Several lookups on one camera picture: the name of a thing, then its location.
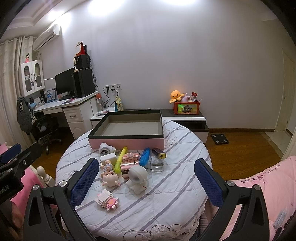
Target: black box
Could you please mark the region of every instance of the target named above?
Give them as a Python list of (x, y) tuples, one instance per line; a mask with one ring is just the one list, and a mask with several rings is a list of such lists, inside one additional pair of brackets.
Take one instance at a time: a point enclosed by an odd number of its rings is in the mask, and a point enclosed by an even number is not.
[(81, 54), (75, 57), (76, 69), (90, 69), (91, 62), (88, 54)]
[(91, 69), (81, 69), (73, 73), (74, 92), (77, 98), (94, 93), (94, 78)]

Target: white quilted tablecloth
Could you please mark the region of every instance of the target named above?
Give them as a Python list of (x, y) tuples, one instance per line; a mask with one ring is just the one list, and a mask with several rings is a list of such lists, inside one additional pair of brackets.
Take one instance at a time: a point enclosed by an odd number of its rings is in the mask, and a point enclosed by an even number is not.
[[(112, 241), (187, 241), (194, 234), (207, 198), (194, 174), (194, 161), (203, 158), (211, 166), (210, 156), (200, 139), (187, 128), (163, 120), (163, 131), (167, 153), (164, 172), (148, 172), (145, 192), (135, 195), (121, 177), (120, 187), (107, 187), (119, 198), (120, 205), (117, 210), (107, 212), (94, 201), (102, 191), (99, 173), (82, 204), (75, 208), (94, 236)], [(89, 145), (89, 133), (78, 138), (60, 159), (56, 183), (68, 180), (89, 158), (100, 160), (99, 150)]]

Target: beige curtain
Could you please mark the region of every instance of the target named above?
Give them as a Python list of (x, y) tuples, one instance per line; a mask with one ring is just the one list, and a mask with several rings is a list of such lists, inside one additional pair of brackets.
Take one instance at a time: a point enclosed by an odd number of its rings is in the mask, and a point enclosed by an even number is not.
[(27, 53), (32, 56), (32, 45), (33, 36), (0, 44), (0, 143), (19, 143), (23, 150), (32, 144), (32, 138), (17, 122), (16, 102), (21, 96), (18, 67)]

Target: silver screw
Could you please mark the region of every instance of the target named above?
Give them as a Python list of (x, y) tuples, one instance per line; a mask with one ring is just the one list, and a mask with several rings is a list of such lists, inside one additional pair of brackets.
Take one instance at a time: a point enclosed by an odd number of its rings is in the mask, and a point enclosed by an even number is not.
[(229, 180), (229, 181), (227, 181), (227, 185), (230, 187), (233, 187), (235, 185), (235, 183), (234, 183), (234, 181)]
[(255, 188), (256, 190), (260, 190), (260, 189), (261, 189), (261, 187), (260, 187), (259, 185), (257, 185), (257, 184), (254, 186), (254, 188)]
[(34, 186), (32, 187), (33, 190), (37, 190), (38, 188), (39, 188), (39, 185), (38, 185), (38, 184), (36, 184), (36, 185), (34, 185)]
[(60, 183), (59, 183), (59, 186), (60, 187), (64, 187), (64, 186), (66, 186), (67, 185), (67, 181), (61, 181)]

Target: computer monitor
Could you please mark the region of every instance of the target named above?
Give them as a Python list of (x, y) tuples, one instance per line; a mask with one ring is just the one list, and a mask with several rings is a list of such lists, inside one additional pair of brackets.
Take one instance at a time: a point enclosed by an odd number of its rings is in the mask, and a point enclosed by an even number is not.
[(75, 68), (68, 69), (55, 76), (57, 95), (65, 92), (74, 93), (74, 79), (72, 74)]

